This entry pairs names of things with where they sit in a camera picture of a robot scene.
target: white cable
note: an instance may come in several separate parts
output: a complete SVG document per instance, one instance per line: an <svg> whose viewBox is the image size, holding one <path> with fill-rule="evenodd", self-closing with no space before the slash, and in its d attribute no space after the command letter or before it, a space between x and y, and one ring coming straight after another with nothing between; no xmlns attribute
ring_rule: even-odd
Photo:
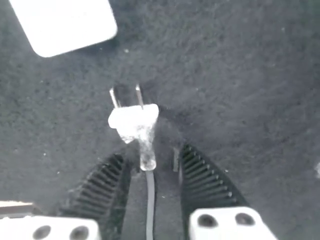
<svg viewBox="0 0 320 240"><path fill-rule="evenodd" d="M147 211L146 211L146 240L154 239L155 215L155 176L156 156L153 149L155 126L159 116L159 107L156 104L144 104L139 85L135 87L139 105L121 106L114 89L110 89L114 109L108 122L112 129L116 129L121 139L126 143L138 140L140 145L140 168L145 171L147 184Z"/></svg>
<svg viewBox="0 0 320 240"><path fill-rule="evenodd" d="M155 216L155 176L153 171L145 171L148 201L146 210L146 240L154 239L154 216Z"/></svg>

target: electrical plug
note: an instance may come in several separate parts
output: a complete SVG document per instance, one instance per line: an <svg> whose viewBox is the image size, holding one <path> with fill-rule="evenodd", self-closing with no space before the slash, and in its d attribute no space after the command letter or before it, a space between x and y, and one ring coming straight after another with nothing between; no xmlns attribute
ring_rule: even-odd
<svg viewBox="0 0 320 240"><path fill-rule="evenodd" d="M138 140L140 147L140 168L152 171L156 168L156 155L153 148L155 126L159 116L157 104L144 104L139 84L135 87L139 105L123 106L117 100L115 91L110 89L110 96L114 105L108 123L116 129L121 139L129 144Z"/></svg>

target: plug prong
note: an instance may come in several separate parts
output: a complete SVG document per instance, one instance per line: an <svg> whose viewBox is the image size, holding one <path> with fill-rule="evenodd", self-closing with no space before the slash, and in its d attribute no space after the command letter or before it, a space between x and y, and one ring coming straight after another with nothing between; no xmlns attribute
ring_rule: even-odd
<svg viewBox="0 0 320 240"><path fill-rule="evenodd" d="M114 105L114 108L115 109L121 108L120 102L117 101L117 98L116 98L116 95L115 95L115 90L114 90L113 87L110 89L109 93L110 93L111 100L112 100L112 103Z"/></svg>
<svg viewBox="0 0 320 240"><path fill-rule="evenodd" d="M144 101L142 99L142 93L141 93L141 88L139 84L135 86L135 91L136 91L136 96L138 97L138 102L141 108L144 109Z"/></svg>

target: gray carpet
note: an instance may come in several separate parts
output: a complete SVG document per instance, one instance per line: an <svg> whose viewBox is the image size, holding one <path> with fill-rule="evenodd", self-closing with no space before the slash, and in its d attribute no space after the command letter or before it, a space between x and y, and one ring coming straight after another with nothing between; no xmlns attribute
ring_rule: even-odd
<svg viewBox="0 0 320 240"><path fill-rule="evenodd" d="M53 58L0 5L2 200L51 209L121 143L109 88L140 82L279 239L319 238L319 0L112 0L115 40ZM156 176L156 239L179 239L177 188ZM144 239L144 183L123 236Z"/></svg>

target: white object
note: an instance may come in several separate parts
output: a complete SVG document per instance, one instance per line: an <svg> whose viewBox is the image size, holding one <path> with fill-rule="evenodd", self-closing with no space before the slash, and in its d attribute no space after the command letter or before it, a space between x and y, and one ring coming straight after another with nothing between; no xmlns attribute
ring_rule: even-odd
<svg viewBox="0 0 320 240"><path fill-rule="evenodd" d="M42 57L113 38L117 24L108 0L10 0L33 48Z"/></svg>
<svg viewBox="0 0 320 240"><path fill-rule="evenodd" d="M110 90L114 105L108 123L110 128L116 129L121 139L130 143L137 139L140 144L140 168L143 171L152 171L156 168L156 155L153 149L155 126L159 116L157 104L144 105L140 86L136 86L140 105L121 107L116 99L114 89Z"/></svg>
<svg viewBox="0 0 320 240"><path fill-rule="evenodd" d="M251 217L253 224L239 224L236 220L238 214ZM215 225L201 225L203 216L213 217ZM191 240L277 240L259 213L249 207L197 209L189 218L189 236Z"/></svg>
<svg viewBox="0 0 320 240"><path fill-rule="evenodd" d="M4 240L101 240L94 220L48 216L1 219L0 236Z"/></svg>

